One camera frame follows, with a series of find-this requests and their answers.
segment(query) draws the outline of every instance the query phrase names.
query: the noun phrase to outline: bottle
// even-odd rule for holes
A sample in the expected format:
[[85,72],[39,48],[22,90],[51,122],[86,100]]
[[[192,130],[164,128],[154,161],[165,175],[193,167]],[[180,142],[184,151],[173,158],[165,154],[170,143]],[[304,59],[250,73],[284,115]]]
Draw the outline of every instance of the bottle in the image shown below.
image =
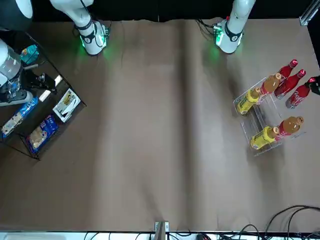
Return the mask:
[[259,101],[257,104],[261,104],[265,98],[267,97],[267,94],[271,94],[276,90],[276,88],[279,86],[281,79],[281,74],[276,73],[275,75],[270,75],[263,83],[261,86],[261,94],[259,97]]
[[241,115],[245,115],[249,109],[258,102],[260,91],[260,87],[250,89],[244,98],[237,104],[236,109]]
[[298,106],[299,103],[302,102],[303,99],[305,99],[309,92],[309,83],[315,82],[316,79],[314,77],[311,77],[305,84],[299,86],[294,93],[286,100],[285,106],[288,109],[294,109],[296,106]]
[[292,69],[294,69],[294,67],[297,65],[298,65],[298,61],[296,59],[292,59],[287,66],[283,66],[279,70],[279,73],[282,75],[282,78],[280,80],[281,83],[290,76]]
[[279,125],[279,134],[275,137],[276,141],[281,140],[285,136],[290,136],[296,133],[301,125],[304,123],[304,118],[302,116],[291,116],[286,120],[283,120]]
[[288,77],[274,91],[275,97],[277,99],[282,99],[288,92],[290,92],[297,86],[299,80],[303,78],[305,75],[306,71],[304,69],[301,69],[297,74]]
[[266,126],[261,132],[253,136],[250,140],[250,146],[254,149],[260,149],[264,145],[276,141],[276,136],[279,133],[279,128]]

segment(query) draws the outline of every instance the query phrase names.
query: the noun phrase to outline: coca-cola bottle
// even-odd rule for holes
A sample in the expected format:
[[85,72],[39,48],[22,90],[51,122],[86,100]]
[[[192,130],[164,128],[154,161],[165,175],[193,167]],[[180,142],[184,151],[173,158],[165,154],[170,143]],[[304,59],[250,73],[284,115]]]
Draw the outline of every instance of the coca-cola bottle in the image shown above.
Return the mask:
[[306,75],[306,71],[301,69],[297,74],[288,77],[282,82],[280,86],[274,91],[274,95],[277,99],[282,99],[288,92],[294,89],[299,80]]
[[292,59],[291,62],[287,66],[283,66],[279,70],[279,73],[282,75],[280,83],[282,83],[286,78],[288,78],[290,76],[292,69],[294,69],[294,67],[297,65],[298,65],[297,59]]
[[298,106],[298,104],[308,96],[310,92],[309,84],[315,81],[316,79],[314,77],[311,77],[305,84],[299,86],[287,99],[287,101],[285,102],[285,106],[288,109],[294,109],[296,106]]

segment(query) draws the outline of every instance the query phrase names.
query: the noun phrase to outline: yellow bottle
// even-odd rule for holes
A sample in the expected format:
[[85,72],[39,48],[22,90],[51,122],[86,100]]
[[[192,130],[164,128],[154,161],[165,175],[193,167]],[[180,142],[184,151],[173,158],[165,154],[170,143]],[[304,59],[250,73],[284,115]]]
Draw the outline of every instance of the yellow bottle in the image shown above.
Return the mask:
[[261,132],[251,138],[250,145],[254,149],[260,149],[264,145],[274,142],[278,134],[279,128],[266,126]]
[[237,104],[236,109],[241,115],[245,115],[249,109],[258,102],[260,91],[260,87],[250,89],[244,98]]

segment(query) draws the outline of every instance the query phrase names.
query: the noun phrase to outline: blue snack bag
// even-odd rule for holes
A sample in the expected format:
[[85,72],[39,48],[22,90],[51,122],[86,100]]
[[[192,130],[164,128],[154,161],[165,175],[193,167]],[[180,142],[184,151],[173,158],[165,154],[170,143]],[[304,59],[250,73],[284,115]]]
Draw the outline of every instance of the blue snack bag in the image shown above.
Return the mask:
[[22,121],[23,119],[31,112],[32,109],[38,104],[38,97],[35,96],[30,102],[23,104],[18,111],[10,118],[5,125],[2,127],[2,136],[6,138]]
[[52,114],[47,116],[40,125],[26,137],[31,152],[34,154],[37,153],[58,128],[54,116]]

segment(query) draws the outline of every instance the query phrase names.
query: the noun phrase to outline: black background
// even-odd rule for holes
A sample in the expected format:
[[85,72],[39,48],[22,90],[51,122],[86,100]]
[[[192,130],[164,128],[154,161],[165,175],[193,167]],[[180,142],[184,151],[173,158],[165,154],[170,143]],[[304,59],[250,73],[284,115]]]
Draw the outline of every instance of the black background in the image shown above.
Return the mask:
[[[251,19],[298,18],[311,0],[256,0]],[[233,0],[94,0],[91,13],[101,20],[150,20],[225,18]],[[32,0],[34,22],[70,21],[49,0]]]

